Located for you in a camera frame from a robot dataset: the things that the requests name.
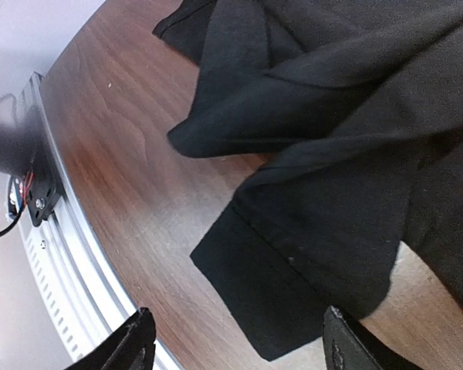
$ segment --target clothing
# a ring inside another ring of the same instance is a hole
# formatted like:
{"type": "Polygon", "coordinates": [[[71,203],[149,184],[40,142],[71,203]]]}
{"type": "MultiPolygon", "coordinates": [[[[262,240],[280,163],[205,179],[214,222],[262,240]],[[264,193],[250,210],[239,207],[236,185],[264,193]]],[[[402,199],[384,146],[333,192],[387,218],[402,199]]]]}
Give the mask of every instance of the clothing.
{"type": "Polygon", "coordinates": [[[433,249],[460,253],[463,1],[184,0],[154,33],[201,67],[176,150],[279,152],[191,256],[263,358],[329,305],[369,315],[402,239],[455,273],[433,249]]]}

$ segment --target bolt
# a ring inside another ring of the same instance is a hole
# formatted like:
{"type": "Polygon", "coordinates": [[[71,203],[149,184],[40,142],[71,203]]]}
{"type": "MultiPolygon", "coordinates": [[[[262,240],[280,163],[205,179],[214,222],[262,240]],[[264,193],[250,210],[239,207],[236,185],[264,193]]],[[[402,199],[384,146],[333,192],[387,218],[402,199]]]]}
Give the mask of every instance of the bolt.
{"type": "Polygon", "coordinates": [[[43,198],[36,199],[36,208],[38,208],[39,210],[44,210],[45,205],[45,200],[43,198]]]}

